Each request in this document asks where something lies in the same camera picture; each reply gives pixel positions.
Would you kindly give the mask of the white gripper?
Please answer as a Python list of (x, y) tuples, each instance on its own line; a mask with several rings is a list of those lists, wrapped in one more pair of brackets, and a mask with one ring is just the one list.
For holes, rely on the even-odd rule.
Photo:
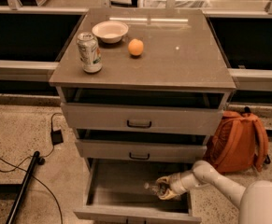
[(156, 183), (158, 185), (169, 185), (170, 187), (170, 189), (157, 192), (157, 196), (160, 200), (178, 200), (179, 195), (187, 192), (193, 187), (193, 173), (191, 171), (186, 171), (183, 173), (162, 176), (156, 180)]

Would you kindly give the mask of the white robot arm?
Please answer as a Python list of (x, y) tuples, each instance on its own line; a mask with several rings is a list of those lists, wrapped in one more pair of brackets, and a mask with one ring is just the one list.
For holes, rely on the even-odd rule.
[(169, 200), (190, 189), (210, 184), (238, 210), (238, 224), (272, 224), (272, 182), (258, 180), (248, 187), (219, 174), (206, 161), (197, 161), (190, 171), (162, 176), (158, 185), (167, 185), (161, 200)]

